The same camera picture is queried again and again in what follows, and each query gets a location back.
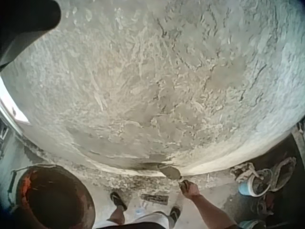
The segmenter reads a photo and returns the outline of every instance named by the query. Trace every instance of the concrete floor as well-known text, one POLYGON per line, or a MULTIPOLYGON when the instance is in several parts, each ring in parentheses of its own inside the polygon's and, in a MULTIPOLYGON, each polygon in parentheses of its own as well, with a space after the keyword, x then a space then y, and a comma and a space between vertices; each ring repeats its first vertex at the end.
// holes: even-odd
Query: concrete floor
POLYGON ((1 73, 44 159, 203 174, 265 153, 305 113, 299 0, 58 2, 59 26, 1 73))
MULTIPOLYGON (((9 141, 7 142, 7 147, 5 151, 4 158, 0 161, 0 197, 2 206, 7 208, 9 206, 7 190, 11 179, 11 170, 17 169, 21 167, 26 167, 29 165, 37 164, 37 163, 46 163, 41 158, 37 157, 33 154, 27 147, 24 147, 23 143, 21 143, 14 136, 11 136, 9 141)), ((226 171, 222 172, 222 177, 227 177, 226 171)), ((126 202, 129 202, 129 208, 125 214, 126 222, 132 222, 137 217, 142 214, 147 214, 153 211, 162 210, 165 213, 168 213, 171 207, 174 204, 178 204, 180 207, 182 206, 183 211, 180 219, 177 222, 176 228, 186 228, 188 226, 199 229, 206 228, 201 217, 196 210, 195 206, 188 200, 181 197, 178 191, 177 184, 171 184, 170 182, 167 184, 167 190, 163 189, 165 184, 162 184, 162 179, 160 179, 160 187, 158 184, 153 183, 155 186, 153 190, 152 187, 146 188, 137 188, 136 185, 128 184, 120 186, 122 181, 119 177, 112 177, 112 183, 105 184, 102 180, 92 180, 87 177, 84 178, 79 176, 79 173, 74 173, 79 179, 85 184, 87 189, 92 195, 95 208, 96 208, 96 221, 95 224, 106 220, 110 213, 114 210, 114 205, 112 204, 109 193, 113 188, 118 188, 119 192, 122 193, 122 196, 126 202), (169 195, 169 204, 168 206, 162 206, 158 204, 152 203, 144 203, 139 196, 142 193, 159 193, 159 194, 167 194, 169 195), (136 214, 137 209, 142 209, 140 214, 136 214)), ((16 181, 22 175, 22 172, 19 172, 16 181)), ((206 185, 218 185, 217 187, 206 188, 200 185, 201 193, 206 196, 211 202, 213 202, 216 206, 223 208, 227 211, 232 217, 236 218, 236 220, 243 220, 249 216, 249 203, 251 202, 251 198, 242 197, 237 193, 237 184, 231 179, 224 179, 219 183, 208 181, 206 185)), ((14 202, 14 190, 16 188, 16 184, 14 185, 13 194, 10 196, 11 200, 14 202)))

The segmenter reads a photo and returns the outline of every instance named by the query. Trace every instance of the trowel blade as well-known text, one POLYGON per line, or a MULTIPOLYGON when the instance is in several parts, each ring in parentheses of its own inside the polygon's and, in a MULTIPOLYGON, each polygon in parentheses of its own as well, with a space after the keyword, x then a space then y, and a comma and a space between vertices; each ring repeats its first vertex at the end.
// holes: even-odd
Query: trowel blade
POLYGON ((171 180, 180 180, 181 173, 178 169, 168 166, 168 165, 158 165, 158 169, 162 172, 167 178, 171 180))

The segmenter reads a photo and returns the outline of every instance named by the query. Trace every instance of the foot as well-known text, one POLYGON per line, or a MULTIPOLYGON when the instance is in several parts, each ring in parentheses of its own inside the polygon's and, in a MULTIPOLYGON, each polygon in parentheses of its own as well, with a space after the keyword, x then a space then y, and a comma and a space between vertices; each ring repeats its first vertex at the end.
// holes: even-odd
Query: foot
POLYGON ((119 194, 117 194, 116 192, 112 192, 110 194, 110 199, 112 200, 112 202, 114 203, 115 206, 122 206, 122 208, 124 209, 124 211, 127 210, 127 206, 126 204, 124 204, 123 200, 121 199, 121 197, 119 196, 119 194))
POLYGON ((181 215, 181 211, 179 210, 179 208, 173 207, 170 213, 170 217, 172 217, 175 223, 177 222, 180 215, 181 215))

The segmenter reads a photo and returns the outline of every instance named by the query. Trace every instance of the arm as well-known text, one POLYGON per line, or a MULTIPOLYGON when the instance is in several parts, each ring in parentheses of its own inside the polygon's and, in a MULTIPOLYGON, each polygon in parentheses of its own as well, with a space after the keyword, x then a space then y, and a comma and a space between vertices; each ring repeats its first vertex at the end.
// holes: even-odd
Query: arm
POLYGON ((200 215, 209 229, 226 229, 236 225, 234 220, 221 209, 210 203, 199 192, 198 186, 188 180, 180 186, 183 195, 190 199, 198 208, 200 215))

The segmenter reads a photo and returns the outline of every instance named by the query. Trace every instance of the plastic container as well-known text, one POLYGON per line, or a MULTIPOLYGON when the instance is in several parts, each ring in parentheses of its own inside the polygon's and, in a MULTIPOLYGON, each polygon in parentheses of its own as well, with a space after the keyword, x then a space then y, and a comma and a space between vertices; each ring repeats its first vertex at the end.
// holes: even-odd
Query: plastic container
POLYGON ((252 174, 248 180, 244 181, 239 185, 239 192, 244 196, 261 197, 264 195, 271 187, 270 182, 272 178, 272 171, 270 169, 263 169, 257 172, 258 175, 266 177, 266 183, 268 186, 261 192, 254 190, 254 180, 258 179, 254 174, 252 174))
POLYGON ((265 229, 266 223, 262 220, 250 220, 250 221, 243 221, 239 224, 240 228, 243 229, 265 229))

